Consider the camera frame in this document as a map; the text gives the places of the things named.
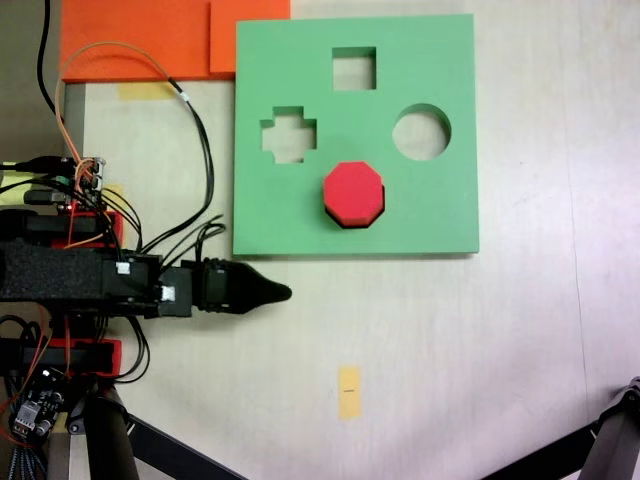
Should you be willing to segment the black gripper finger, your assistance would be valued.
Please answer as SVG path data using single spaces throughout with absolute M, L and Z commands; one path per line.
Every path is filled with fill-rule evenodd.
M 268 279 L 248 264 L 235 264 L 233 270 L 232 284 L 238 291 L 251 291 L 254 294 L 292 293 L 292 290 L 287 285 Z
M 251 292 L 250 294 L 240 295 L 232 302 L 233 314 L 246 314 L 258 307 L 270 305 L 289 300 L 292 296 L 291 291 L 260 293 Z

